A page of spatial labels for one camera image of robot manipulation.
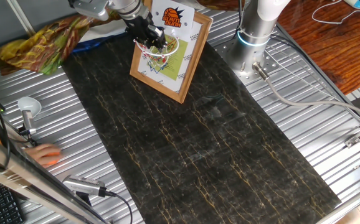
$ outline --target metal post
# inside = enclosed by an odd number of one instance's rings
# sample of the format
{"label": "metal post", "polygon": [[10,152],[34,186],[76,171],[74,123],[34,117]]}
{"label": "metal post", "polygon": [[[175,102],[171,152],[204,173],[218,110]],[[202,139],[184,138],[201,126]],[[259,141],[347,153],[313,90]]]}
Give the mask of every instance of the metal post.
{"label": "metal post", "polygon": [[236,75],[249,76],[252,79],[258,77],[252,64],[264,63],[264,51],[277,22],[277,18],[272,21],[261,19],[257,8],[258,0],[245,3],[237,40],[225,57],[225,61]]}
{"label": "metal post", "polygon": [[17,0],[7,0],[7,2],[10,5],[11,9],[14,11],[15,15],[17,16],[19,22],[21,23],[22,27],[25,29],[28,36],[32,37],[36,32],[33,29],[28,18],[26,17],[21,6],[18,4]]}

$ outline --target basketball logo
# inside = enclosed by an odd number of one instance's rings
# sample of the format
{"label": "basketball logo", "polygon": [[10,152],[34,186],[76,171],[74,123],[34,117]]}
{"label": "basketball logo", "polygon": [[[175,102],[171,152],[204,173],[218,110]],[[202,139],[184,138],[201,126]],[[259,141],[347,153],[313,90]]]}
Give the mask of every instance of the basketball logo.
{"label": "basketball logo", "polygon": [[165,25],[173,26],[173,27],[181,27],[180,18],[182,18],[182,16],[180,16],[180,13],[183,12],[184,10],[178,11],[178,9],[179,8],[177,7],[175,9],[167,8],[165,10],[162,17],[162,20],[165,21]]}

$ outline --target white lamp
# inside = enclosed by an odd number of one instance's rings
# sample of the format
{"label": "white lamp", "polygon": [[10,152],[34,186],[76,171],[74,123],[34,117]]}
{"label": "white lamp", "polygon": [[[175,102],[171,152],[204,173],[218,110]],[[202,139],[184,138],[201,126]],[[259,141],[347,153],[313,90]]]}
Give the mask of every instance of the white lamp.
{"label": "white lamp", "polygon": [[34,125],[33,118],[40,113],[42,105],[39,101],[31,97],[22,97],[18,100],[17,105],[22,112],[22,117],[24,118],[24,129],[20,131],[20,134],[35,134],[36,127]]}

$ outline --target black marble mat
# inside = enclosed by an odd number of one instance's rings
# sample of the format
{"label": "black marble mat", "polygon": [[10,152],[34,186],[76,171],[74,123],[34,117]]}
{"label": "black marble mat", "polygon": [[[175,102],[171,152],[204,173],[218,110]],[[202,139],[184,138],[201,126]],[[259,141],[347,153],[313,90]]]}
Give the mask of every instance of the black marble mat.
{"label": "black marble mat", "polygon": [[316,223],[340,202],[211,46],[182,105],[129,75],[133,46],[64,70],[146,223]]}

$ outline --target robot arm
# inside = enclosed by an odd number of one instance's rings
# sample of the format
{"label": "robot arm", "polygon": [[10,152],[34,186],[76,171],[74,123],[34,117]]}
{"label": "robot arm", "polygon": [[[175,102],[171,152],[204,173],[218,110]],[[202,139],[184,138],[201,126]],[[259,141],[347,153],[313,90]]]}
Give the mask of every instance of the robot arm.
{"label": "robot arm", "polygon": [[126,31],[147,48],[166,46],[163,27],[154,26],[149,9],[141,0],[69,0],[69,4],[82,15],[102,21],[109,18],[106,7],[115,10],[125,21]]}

